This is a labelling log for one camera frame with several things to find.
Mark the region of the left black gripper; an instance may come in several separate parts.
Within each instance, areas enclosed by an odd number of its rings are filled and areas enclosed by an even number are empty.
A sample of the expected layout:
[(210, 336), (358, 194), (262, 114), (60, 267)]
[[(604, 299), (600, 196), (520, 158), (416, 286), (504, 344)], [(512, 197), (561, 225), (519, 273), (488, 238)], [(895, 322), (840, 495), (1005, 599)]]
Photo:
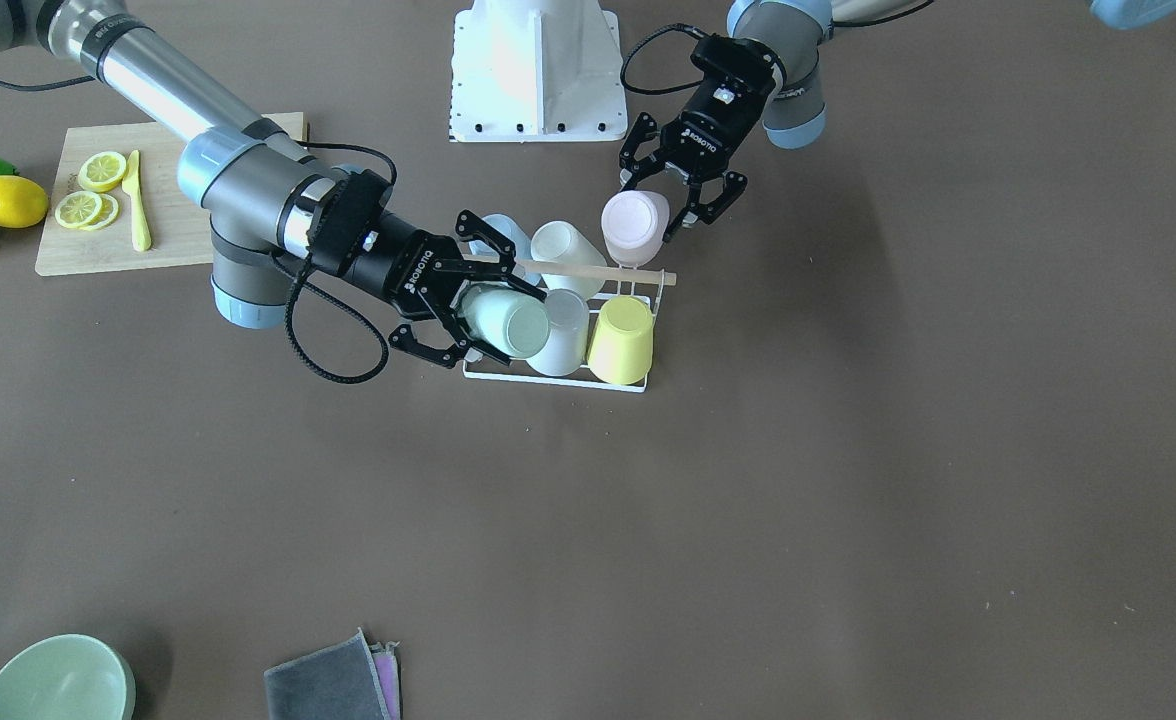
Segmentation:
[[(633, 120), (617, 156), (620, 189), (639, 189), (653, 176), (688, 188), (681, 208), (671, 209), (664, 244), (681, 228), (715, 224), (743, 195), (748, 178), (728, 169), (730, 158), (759, 122), (766, 102), (766, 94), (744, 87), (701, 85), (669, 122), (660, 124), (649, 113)], [(703, 200), (703, 186), (711, 181), (720, 181), (720, 191)]]

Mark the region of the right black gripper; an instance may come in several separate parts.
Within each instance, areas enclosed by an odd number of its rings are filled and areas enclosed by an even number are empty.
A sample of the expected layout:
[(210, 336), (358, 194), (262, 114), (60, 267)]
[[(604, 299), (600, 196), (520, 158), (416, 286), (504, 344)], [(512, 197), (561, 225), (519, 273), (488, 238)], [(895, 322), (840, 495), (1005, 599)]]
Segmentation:
[(546, 291), (514, 274), (519, 268), (514, 246), (485, 224), (477, 213), (461, 209), (454, 234), (442, 236), (414, 225), (388, 225), (368, 233), (368, 293), (388, 304), (401, 318), (434, 318), (450, 334), (452, 345), (432, 347), (415, 336), (413, 324), (401, 324), (388, 334), (390, 348), (417, 356), (425, 364), (452, 369), (469, 352), (512, 364), (512, 356), (465, 327), (455, 314), (465, 286), (497, 284), (544, 301)]

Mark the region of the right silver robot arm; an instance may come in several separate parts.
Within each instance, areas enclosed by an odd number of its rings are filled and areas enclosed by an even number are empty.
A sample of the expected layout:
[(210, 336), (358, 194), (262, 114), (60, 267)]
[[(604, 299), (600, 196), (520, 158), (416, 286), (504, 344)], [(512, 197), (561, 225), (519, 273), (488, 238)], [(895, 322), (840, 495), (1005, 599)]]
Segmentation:
[(335, 301), (313, 284), (319, 273), (396, 311), (399, 327), (376, 334), (374, 369), (340, 375), (306, 360), (327, 381), (369, 381), (392, 349), (452, 368), (473, 355), (528, 359), (550, 338), (546, 293), (517, 275), (509, 236), (466, 209), (450, 236), (405, 222), (387, 208), (396, 169), (327, 167), (318, 144), (250, 109), (121, 1), (0, 1), (0, 53), (22, 46), (79, 65), (181, 138), (178, 187), (208, 211), (211, 286), (228, 322), (282, 325), (303, 356), (300, 296)]

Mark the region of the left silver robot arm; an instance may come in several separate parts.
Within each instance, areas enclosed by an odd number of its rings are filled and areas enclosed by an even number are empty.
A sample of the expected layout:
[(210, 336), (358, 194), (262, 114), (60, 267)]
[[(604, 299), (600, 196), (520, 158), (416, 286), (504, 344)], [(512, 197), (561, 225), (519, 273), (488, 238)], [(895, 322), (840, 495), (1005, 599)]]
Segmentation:
[(1176, 9), (1112, 29), (1085, 1), (935, 1), (818, 58), (826, 132), (751, 138), (744, 199), (693, 240), (1176, 236)]

